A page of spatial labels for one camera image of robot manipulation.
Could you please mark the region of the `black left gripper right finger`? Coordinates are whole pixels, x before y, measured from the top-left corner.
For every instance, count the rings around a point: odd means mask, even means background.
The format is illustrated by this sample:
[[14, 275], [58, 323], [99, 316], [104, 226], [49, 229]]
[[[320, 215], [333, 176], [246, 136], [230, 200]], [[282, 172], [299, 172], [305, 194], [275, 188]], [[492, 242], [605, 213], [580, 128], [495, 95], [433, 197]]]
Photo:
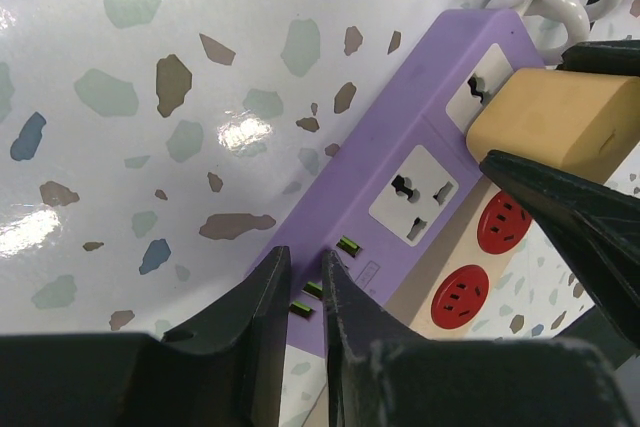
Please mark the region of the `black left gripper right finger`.
[[322, 256], [332, 426], [632, 426], [606, 359], [572, 338], [429, 340]]

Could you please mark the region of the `purple power strip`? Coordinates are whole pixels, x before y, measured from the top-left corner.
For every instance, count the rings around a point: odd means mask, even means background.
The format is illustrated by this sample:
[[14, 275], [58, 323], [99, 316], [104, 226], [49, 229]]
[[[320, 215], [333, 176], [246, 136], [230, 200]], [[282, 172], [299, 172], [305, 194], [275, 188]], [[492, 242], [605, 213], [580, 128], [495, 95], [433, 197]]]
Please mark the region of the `purple power strip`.
[[271, 239], [291, 256], [289, 345], [325, 353], [312, 288], [327, 250], [377, 303], [392, 297], [480, 180], [469, 127], [514, 72], [542, 66], [512, 10], [436, 18]]

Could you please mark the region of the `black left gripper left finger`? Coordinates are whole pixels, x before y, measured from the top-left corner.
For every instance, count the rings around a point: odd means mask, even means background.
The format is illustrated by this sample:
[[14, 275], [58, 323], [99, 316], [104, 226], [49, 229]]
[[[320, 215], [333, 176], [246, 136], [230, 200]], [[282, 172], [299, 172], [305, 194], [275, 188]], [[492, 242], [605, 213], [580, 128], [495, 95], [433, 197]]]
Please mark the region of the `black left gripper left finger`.
[[236, 287], [161, 338], [5, 336], [5, 426], [275, 426], [291, 259], [272, 249]]

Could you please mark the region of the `orange yellow charger plug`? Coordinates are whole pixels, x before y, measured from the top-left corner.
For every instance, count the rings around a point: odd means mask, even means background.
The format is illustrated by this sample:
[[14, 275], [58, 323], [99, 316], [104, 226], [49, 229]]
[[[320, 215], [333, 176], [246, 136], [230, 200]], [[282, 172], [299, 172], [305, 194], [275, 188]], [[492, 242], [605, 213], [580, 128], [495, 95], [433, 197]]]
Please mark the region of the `orange yellow charger plug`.
[[605, 183], [639, 142], [639, 78], [520, 69], [472, 123], [480, 162], [500, 150]]

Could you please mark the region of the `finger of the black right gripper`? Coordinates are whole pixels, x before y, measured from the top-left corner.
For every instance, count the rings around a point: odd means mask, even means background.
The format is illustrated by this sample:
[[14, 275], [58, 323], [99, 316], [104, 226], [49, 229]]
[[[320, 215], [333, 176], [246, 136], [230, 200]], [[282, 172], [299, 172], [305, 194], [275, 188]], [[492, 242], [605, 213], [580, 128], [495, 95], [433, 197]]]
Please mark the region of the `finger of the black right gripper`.
[[620, 332], [639, 330], [639, 199], [499, 150], [480, 170], [536, 221]]
[[640, 76], [640, 41], [611, 40], [578, 43], [561, 56], [558, 70], [619, 75]]

